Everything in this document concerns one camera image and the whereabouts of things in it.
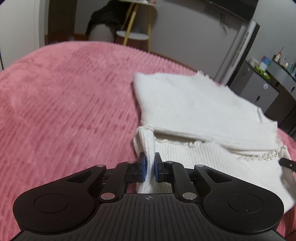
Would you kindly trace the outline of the yellow-legged round side table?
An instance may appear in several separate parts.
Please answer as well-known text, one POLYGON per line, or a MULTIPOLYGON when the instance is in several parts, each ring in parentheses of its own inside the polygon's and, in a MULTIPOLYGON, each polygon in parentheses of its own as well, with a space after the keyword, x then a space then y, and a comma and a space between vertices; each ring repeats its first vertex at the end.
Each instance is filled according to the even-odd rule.
POLYGON ((123 27, 116 32, 115 42, 151 51, 152 12, 157 1, 125 1, 129 4, 123 27))

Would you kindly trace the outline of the white ribbed knit sweater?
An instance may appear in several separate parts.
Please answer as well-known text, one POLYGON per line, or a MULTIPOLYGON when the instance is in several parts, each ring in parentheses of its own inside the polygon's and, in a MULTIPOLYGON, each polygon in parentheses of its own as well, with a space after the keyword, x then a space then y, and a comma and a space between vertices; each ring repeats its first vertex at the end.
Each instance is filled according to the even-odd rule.
POLYGON ((295 205, 295 175, 279 165, 289 158, 276 121, 261 108, 217 85, 202 72, 193 76, 135 73, 140 126, 133 138, 137 154, 147 157, 138 193, 171 192, 154 178, 154 156, 202 164, 274 192, 285 211, 295 205))

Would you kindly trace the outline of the grey drawer cabinet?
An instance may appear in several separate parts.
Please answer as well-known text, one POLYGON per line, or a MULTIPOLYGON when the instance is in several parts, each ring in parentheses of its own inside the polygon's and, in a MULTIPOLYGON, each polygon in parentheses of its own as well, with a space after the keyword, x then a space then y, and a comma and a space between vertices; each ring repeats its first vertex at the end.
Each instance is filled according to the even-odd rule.
POLYGON ((231 82, 230 89, 260 107, 263 112, 267 111, 279 95, 279 92, 246 61, 231 82))

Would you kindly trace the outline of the white standing air conditioner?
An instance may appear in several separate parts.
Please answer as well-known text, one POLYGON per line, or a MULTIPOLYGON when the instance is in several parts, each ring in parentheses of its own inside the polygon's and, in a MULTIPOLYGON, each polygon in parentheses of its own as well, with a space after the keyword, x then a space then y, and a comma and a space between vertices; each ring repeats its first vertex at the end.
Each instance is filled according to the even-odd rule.
POLYGON ((251 19, 249 23, 242 24, 214 77, 214 81, 227 85, 233 80, 247 58, 259 29, 260 25, 254 19, 251 19))

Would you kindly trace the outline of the pink corduroy bed blanket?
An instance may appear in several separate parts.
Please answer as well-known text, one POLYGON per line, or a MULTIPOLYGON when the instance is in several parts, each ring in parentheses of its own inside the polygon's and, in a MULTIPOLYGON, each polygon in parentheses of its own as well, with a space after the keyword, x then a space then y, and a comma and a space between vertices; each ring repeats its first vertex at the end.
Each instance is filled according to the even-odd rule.
POLYGON ((295 240, 295 205, 196 164, 196 201, 138 193, 100 201, 102 176, 138 161, 135 73, 193 72, 105 42, 43 47, 1 73, 1 240, 295 240))

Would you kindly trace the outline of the black wall television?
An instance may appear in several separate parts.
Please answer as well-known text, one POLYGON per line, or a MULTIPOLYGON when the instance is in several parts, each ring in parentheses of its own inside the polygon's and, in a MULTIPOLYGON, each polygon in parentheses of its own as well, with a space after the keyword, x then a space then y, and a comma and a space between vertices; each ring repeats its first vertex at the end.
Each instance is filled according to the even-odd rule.
POLYGON ((253 18, 259 0, 206 0, 206 2, 249 22, 253 18))

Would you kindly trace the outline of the black dressing table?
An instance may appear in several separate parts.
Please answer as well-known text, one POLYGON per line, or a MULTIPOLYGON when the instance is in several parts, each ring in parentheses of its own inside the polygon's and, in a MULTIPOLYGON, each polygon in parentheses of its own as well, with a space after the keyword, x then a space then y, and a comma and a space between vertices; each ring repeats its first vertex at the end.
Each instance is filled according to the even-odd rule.
POLYGON ((279 63, 271 61, 267 68, 270 81, 278 96, 265 112, 277 121, 278 127, 290 136, 295 134, 295 78, 279 63))

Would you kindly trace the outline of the white wardrobe doors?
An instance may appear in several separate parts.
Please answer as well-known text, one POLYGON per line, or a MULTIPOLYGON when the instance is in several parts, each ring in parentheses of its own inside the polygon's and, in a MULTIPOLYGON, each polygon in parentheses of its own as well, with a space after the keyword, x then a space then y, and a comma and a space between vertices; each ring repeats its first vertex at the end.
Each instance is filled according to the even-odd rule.
POLYGON ((1 1, 1 71, 45 46, 49 1, 1 1))

